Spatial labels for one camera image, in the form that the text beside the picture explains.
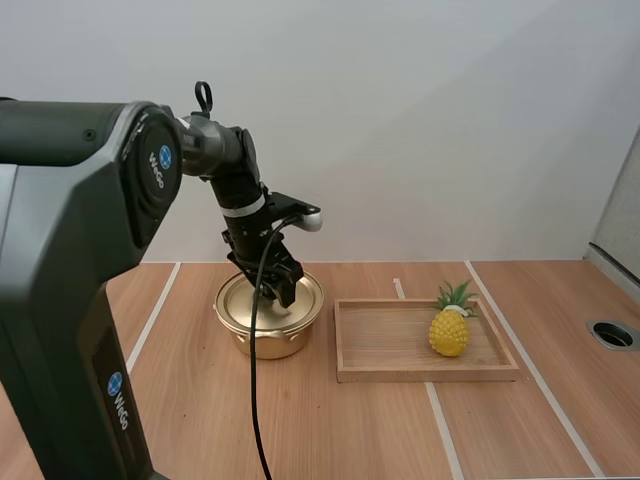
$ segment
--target pot lid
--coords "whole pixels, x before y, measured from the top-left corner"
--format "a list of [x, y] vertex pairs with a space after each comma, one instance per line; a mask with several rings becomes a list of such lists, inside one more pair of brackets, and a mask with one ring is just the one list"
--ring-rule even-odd
[[[249, 333], [254, 287], [242, 274], [231, 277], [216, 296], [214, 309], [220, 321], [236, 333]], [[324, 293], [318, 281], [309, 273], [296, 284], [296, 301], [282, 308], [277, 300], [260, 297], [256, 331], [294, 333], [313, 322], [320, 313]]]

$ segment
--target blue logo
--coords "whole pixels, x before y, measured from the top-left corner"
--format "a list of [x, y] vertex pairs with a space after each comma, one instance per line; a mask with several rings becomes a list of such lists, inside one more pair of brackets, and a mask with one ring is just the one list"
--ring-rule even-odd
[[169, 147], [167, 147], [166, 145], [160, 147], [159, 157], [160, 166], [165, 170], [169, 170], [169, 167], [171, 166], [171, 150], [169, 149]]
[[107, 385], [107, 392], [112, 397], [116, 396], [122, 387], [122, 374], [120, 372], [116, 372], [111, 375], [109, 379], [109, 384]]

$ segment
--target pot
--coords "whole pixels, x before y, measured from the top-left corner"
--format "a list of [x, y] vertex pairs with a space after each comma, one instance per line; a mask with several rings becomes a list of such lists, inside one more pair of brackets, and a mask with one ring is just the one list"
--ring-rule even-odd
[[[249, 332], [253, 285], [239, 273], [220, 288], [214, 309], [220, 322], [230, 331], [233, 343], [249, 355]], [[260, 297], [256, 320], [256, 358], [273, 360], [288, 357], [302, 349], [311, 338], [324, 292], [309, 273], [296, 284], [296, 301], [288, 309], [277, 300]]]

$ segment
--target yellow pineapple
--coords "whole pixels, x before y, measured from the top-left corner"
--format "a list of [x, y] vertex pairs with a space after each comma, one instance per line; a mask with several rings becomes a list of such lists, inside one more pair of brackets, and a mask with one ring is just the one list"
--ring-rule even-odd
[[465, 317], [475, 315], [466, 303], [476, 295], [465, 293], [470, 282], [471, 280], [468, 280], [455, 289], [447, 282], [448, 292], [440, 287], [440, 297], [435, 307], [440, 313], [431, 322], [429, 343], [436, 352], [445, 357], [457, 357], [465, 351], [469, 343], [469, 326]]

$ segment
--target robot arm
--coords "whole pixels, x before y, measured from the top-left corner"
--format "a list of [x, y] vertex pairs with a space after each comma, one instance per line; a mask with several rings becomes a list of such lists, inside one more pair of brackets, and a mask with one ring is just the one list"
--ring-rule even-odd
[[[246, 130], [207, 114], [0, 99], [0, 379], [45, 478], [164, 478], [105, 282], [140, 262], [183, 173], [211, 183], [251, 281], [274, 221], [320, 226], [317, 207], [260, 183]], [[302, 268], [274, 238], [262, 294], [286, 307]]]
[[[203, 88], [209, 100], [200, 93]], [[269, 192], [260, 182], [256, 151], [248, 130], [227, 128], [209, 119], [211, 93], [204, 82], [196, 84], [202, 112], [176, 121], [184, 161], [182, 172], [209, 182], [227, 224], [224, 241], [231, 247], [228, 259], [255, 285], [264, 246], [278, 220], [290, 219], [307, 231], [322, 226], [320, 209], [286, 195]], [[277, 234], [265, 265], [261, 294], [284, 307], [295, 301], [295, 285], [303, 276], [298, 263]]]

